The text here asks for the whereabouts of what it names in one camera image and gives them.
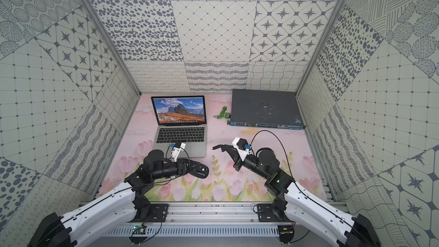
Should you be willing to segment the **black wireless mouse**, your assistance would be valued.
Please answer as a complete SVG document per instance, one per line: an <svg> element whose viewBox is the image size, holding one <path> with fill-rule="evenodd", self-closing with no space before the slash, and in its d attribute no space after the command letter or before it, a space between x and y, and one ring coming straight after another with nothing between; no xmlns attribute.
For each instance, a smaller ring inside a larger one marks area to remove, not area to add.
<svg viewBox="0 0 439 247"><path fill-rule="evenodd" d="M196 178L206 179L209 176L209 168L200 162L192 162L189 173Z"/></svg>

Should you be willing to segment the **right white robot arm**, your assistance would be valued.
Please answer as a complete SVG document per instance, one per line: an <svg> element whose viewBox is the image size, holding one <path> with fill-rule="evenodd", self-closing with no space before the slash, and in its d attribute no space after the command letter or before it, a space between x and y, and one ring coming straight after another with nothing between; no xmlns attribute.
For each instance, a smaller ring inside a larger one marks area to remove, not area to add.
<svg viewBox="0 0 439 247"><path fill-rule="evenodd" d="M345 213L306 190L280 168L270 148L253 154L247 143L216 145L227 152L239 171L245 167L266 179L265 187L274 196L273 212L299 223L333 247L380 247L382 245L371 221L363 215Z"/></svg>

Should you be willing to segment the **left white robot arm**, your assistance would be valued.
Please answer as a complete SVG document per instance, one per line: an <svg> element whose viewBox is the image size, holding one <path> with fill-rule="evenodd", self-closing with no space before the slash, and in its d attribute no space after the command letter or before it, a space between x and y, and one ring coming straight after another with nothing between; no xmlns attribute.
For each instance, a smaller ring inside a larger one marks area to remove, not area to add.
<svg viewBox="0 0 439 247"><path fill-rule="evenodd" d="M135 172L112 191L61 216L46 216L32 236L30 247L85 247L111 229L131 220L148 218L146 193L158 179L178 178L196 169L189 157L174 161L161 150L151 151Z"/></svg>

